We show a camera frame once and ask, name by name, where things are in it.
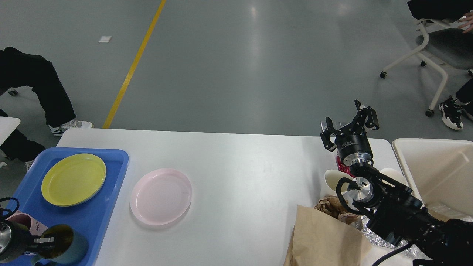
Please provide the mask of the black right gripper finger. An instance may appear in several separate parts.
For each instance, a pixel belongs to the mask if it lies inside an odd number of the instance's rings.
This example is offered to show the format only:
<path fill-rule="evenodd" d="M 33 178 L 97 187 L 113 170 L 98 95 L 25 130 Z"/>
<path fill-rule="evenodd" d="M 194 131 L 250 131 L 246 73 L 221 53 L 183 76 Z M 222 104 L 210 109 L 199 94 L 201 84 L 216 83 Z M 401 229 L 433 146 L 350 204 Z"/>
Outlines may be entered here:
<path fill-rule="evenodd" d="M 323 145 L 326 150 L 329 150 L 331 153 L 334 152 L 337 148 L 337 145 L 330 140 L 330 136 L 341 136 L 342 131 L 337 130 L 333 127 L 333 120 L 329 117 L 326 117 L 325 119 L 326 126 L 324 130 L 321 132 L 320 137 L 321 141 L 323 142 Z"/>
<path fill-rule="evenodd" d="M 369 131 L 380 129 L 376 111 L 371 106 L 363 105 L 359 100 L 354 101 L 357 113 L 348 125 L 347 135 L 367 135 Z"/>

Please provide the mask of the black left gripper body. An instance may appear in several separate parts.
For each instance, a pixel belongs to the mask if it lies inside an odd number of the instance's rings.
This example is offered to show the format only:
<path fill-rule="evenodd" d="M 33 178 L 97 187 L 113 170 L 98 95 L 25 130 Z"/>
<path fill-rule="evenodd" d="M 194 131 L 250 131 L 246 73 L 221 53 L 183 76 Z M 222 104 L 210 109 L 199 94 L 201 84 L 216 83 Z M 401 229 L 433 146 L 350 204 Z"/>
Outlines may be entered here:
<path fill-rule="evenodd" d="M 24 254 L 36 254 L 33 249 L 34 236 L 27 226 L 4 220 L 0 226 L 0 262 L 14 261 Z"/>

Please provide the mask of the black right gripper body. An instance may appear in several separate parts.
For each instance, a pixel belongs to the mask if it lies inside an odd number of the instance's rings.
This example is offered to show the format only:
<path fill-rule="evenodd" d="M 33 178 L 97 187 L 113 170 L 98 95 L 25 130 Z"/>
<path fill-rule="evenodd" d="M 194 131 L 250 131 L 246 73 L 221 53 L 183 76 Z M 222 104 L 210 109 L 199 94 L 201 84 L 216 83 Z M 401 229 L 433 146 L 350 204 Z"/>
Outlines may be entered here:
<path fill-rule="evenodd" d="M 373 160 L 373 152 L 366 133 L 337 136 L 336 146 L 341 163 L 348 167 L 355 163 L 369 163 Z"/>

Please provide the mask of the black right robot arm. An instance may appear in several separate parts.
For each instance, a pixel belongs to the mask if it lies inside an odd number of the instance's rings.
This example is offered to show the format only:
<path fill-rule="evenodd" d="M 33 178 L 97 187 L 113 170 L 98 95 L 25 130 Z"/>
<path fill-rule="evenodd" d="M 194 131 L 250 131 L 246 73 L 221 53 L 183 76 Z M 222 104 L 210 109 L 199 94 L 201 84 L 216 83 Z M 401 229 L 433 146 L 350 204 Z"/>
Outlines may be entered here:
<path fill-rule="evenodd" d="M 341 163 L 353 177 L 342 177 L 336 185 L 341 205 L 352 214 L 368 217 L 368 229 L 398 246 L 407 244 L 375 261 L 378 266 L 390 257 L 417 246 L 428 259 L 414 259 L 414 266 L 471 266 L 472 222 L 434 218 L 413 190 L 373 167 L 373 153 L 366 136 L 380 125 L 376 111 L 355 100 L 357 113 L 353 120 L 335 129 L 331 118 L 320 137 L 326 150 L 337 151 Z"/>

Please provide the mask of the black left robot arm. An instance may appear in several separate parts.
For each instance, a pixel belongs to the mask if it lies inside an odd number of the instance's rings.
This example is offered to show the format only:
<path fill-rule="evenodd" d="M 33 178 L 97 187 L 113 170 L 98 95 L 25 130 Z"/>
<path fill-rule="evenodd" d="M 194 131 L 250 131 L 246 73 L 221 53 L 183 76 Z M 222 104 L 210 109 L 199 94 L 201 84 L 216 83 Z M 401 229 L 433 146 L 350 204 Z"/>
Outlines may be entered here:
<path fill-rule="evenodd" d="M 2 264 L 14 261 L 23 254 L 50 251 L 57 244 L 54 235 L 52 237 L 32 235 L 27 226 L 7 220 L 18 209 L 19 201 L 16 198 L 1 198 L 0 262 Z"/>

